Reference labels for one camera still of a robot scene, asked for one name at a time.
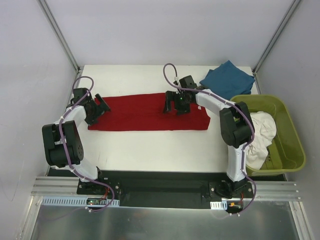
green basket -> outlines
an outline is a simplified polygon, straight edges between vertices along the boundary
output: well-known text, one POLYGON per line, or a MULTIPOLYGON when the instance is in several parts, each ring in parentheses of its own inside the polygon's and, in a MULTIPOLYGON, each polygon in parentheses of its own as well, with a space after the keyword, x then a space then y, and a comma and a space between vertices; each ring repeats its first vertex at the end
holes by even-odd
POLYGON ((268 157, 259 170, 246 166, 249 176, 296 172, 305 166, 305 151, 289 112, 279 98, 272 95, 237 95, 231 101, 245 102, 251 113, 262 111, 270 114, 276 125, 276 136, 268 147, 268 157))

gray wall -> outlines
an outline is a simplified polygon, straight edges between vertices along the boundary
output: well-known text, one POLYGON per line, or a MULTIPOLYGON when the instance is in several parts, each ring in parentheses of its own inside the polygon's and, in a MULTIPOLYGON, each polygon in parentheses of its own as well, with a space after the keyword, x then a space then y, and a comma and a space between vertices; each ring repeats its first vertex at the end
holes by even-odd
POLYGON ((41 127, 61 116, 75 72, 36 0, 0 2, 0 239, 16 239, 35 177, 41 127))
POLYGON ((253 67, 292 0, 47 0, 80 65, 253 67))
POLYGON ((304 0, 258 72, 261 91, 289 108, 307 162, 299 183, 315 239, 320 239, 320 1, 304 0))

blue cloth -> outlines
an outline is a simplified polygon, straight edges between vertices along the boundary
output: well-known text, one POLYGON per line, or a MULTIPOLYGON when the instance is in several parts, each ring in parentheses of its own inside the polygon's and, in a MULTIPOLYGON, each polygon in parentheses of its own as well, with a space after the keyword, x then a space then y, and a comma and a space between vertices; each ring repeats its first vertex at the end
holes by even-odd
POLYGON ((215 70, 209 70, 200 83, 215 94, 230 100, 240 94, 251 94, 255 82, 253 76, 237 68, 231 61, 221 64, 215 70))

red towel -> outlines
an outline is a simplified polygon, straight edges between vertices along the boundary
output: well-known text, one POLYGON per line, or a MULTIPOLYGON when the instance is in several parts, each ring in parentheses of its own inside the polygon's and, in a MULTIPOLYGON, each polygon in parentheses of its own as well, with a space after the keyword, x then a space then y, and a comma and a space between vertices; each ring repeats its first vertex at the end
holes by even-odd
POLYGON ((207 130, 210 122, 206 109, 196 104, 190 105, 190 113, 187 114, 176 115, 176 110, 163 113, 164 93, 111 96, 103 99, 111 111, 99 117, 98 123, 89 126, 89 130, 207 130))

purple cable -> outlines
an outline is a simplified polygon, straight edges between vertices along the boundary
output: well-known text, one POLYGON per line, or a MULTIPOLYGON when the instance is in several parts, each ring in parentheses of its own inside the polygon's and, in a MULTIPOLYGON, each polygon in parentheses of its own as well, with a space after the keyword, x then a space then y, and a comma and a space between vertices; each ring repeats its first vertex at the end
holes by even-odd
MULTIPOLYGON (((89 77, 89 76, 80 76, 80 77, 78 77, 78 78, 74 81, 74 83, 73 83, 73 85, 72 85, 72 89, 74 88, 76 82, 79 81, 80 79, 83 79, 83 78, 86 78, 86 79, 90 79, 90 80, 91 80, 91 82, 92 82, 91 87, 89 88, 89 90, 87 91, 87 93, 86 93, 85 95, 83 95, 83 96, 82 96, 68 111, 66 111, 66 112, 64 113, 64 115, 61 117, 61 119, 60 119, 60 121, 59 121, 59 132, 60 132, 60 136, 64 136, 64 133, 63 133, 63 130, 62 130, 62 123, 63 123, 64 119, 66 118, 66 116, 91 92, 92 88, 94 87, 95 82, 94 82, 94 80, 93 80, 91 77, 89 77)), ((72 163, 71 163, 71 159, 70 159, 70 155, 69 155, 69 151, 68 151, 68 147, 67 147, 65 138, 64 138, 64 137, 61 137, 61 140, 62 140, 62 145, 63 145, 63 148, 64 148, 64 152, 65 152, 65 155, 66 155, 66 159, 67 159, 67 161, 68 161, 68 166, 69 166, 69 168, 73 171, 73 173, 74 173, 78 178, 80 178, 80 179, 84 179, 84 180, 90 181, 90 182, 92 182, 92 183, 94 183, 94 184, 99 184, 99 185, 102 185, 102 186, 110 189, 110 191, 111 191, 111 193, 112 193, 112 199, 111 199, 111 201, 110 201, 109 203, 107 203, 104 207, 102 207, 102 208, 100 208, 100 209, 97 209, 97 210, 92 209, 91 211, 96 213, 96 212, 100 212, 100 211, 104 210, 106 207, 108 207, 109 205, 111 205, 112 202, 114 201, 114 199, 115 199, 115 192, 114 192, 114 190, 113 190, 108 184, 106 184, 106 183, 99 182, 99 181, 96 181, 96 180, 94 180, 94 179, 90 179, 90 178, 88 178, 88 177, 86 177, 86 176, 82 176, 80 173, 78 173, 77 170, 75 170, 75 168, 72 166, 72 163)))
POLYGON ((218 101, 230 106, 230 107, 233 107, 242 117, 243 119, 245 120, 245 122, 248 124, 250 130, 251 130, 251 140, 249 142, 247 142, 246 145, 243 146, 242 148, 242 155, 241 155, 241 171, 242 171, 242 174, 244 175, 244 177, 246 179, 248 179, 249 181, 251 181, 254 185, 254 192, 253 192, 253 197, 251 199, 251 201, 248 203, 248 205, 241 211, 241 213, 246 210, 250 205, 251 203, 255 200, 256 198, 256 194, 257 194, 257 184, 255 183, 255 181, 253 181, 245 172, 245 148, 251 144, 253 142, 253 140, 255 139, 255 130, 254 130, 254 127, 252 126, 250 120, 247 118, 247 116, 236 106, 234 105, 233 103, 229 102, 228 100, 220 97, 219 95, 213 93, 213 92, 207 92, 207 91, 203 91, 203 90, 199 90, 199 89, 191 89, 191 88, 183 88, 183 87, 180 87, 180 86, 177 86, 177 85, 174 85, 172 84, 169 79, 167 78, 167 75, 166 75, 166 67, 167 66, 172 66, 173 69, 174 69, 174 72, 175 72, 175 76, 178 77, 178 72, 177 72, 177 69, 176 69, 176 66, 172 63, 167 63, 163 66, 163 76, 166 80, 166 82, 173 88, 175 89, 179 89, 179 90, 183 90, 183 91, 192 91, 192 92, 197 92, 197 93, 203 93, 203 94, 206 94, 206 95, 209 95, 209 96, 212 96, 214 97, 215 99, 217 99, 218 101))

